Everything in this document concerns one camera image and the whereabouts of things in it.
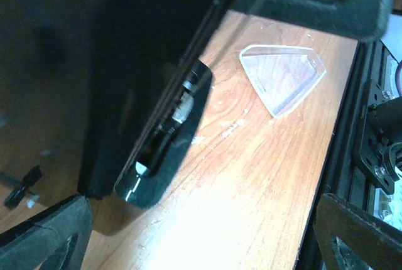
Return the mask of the black metronome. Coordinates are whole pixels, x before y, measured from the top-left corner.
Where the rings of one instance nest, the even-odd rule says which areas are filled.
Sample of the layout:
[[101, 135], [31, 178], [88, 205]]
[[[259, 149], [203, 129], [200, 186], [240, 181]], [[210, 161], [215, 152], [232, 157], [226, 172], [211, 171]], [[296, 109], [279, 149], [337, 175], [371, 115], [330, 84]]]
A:
[[233, 0], [1, 0], [1, 170], [101, 199]]

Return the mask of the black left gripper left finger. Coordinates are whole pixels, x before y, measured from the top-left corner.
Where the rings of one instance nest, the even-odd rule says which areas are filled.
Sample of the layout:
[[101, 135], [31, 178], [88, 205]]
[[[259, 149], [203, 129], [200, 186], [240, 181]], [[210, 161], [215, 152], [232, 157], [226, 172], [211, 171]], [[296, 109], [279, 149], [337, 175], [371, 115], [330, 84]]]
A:
[[80, 269], [91, 232], [89, 200], [72, 195], [1, 233], [1, 269]]

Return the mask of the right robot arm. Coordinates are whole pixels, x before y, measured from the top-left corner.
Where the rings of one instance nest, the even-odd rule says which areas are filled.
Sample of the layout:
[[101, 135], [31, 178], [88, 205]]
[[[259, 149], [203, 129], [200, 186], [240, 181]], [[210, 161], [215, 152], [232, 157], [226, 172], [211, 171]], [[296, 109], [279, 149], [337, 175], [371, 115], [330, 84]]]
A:
[[233, 10], [298, 25], [358, 42], [352, 68], [359, 72], [354, 111], [354, 164], [371, 184], [388, 195], [401, 165], [401, 100], [379, 79], [385, 34], [393, 0], [236, 0]]

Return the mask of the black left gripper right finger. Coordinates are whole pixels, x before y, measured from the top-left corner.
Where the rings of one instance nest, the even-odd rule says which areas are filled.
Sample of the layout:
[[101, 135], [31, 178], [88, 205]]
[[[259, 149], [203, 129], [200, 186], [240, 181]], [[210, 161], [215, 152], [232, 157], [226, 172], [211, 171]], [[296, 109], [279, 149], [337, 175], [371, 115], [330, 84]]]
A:
[[401, 269], [401, 231], [328, 193], [314, 231], [327, 269]]

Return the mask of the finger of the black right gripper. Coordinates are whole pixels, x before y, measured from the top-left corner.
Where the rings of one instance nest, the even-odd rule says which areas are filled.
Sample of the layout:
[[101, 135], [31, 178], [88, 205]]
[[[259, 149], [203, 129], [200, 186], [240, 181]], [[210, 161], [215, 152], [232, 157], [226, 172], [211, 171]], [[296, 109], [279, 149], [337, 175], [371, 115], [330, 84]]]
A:
[[232, 10], [360, 42], [385, 34], [393, 0], [235, 0]]

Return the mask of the clear plastic metronome cover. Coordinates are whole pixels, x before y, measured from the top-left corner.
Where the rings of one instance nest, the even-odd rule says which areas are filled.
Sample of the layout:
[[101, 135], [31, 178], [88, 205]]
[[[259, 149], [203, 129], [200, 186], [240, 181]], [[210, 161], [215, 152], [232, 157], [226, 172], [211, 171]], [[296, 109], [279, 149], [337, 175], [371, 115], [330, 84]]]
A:
[[256, 93], [276, 119], [293, 112], [326, 74], [313, 48], [249, 45], [239, 61]]

